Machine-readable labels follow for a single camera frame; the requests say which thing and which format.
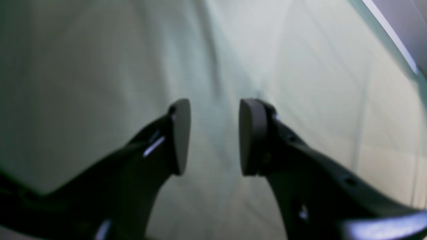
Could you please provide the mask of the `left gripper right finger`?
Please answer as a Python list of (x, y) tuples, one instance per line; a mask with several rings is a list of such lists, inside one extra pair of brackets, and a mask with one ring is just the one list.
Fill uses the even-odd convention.
[(422, 240), (425, 210), (375, 190), (343, 165), (306, 144), (273, 105), (241, 99), (239, 149), (243, 176), (264, 177), (288, 240)]

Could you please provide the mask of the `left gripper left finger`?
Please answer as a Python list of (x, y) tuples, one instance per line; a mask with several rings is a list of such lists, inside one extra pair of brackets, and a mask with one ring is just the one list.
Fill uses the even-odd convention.
[(46, 240), (143, 240), (162, 185), (186, 169), (188, 99), (64, 186), (39, 195), (1, 174), (1, 226)]

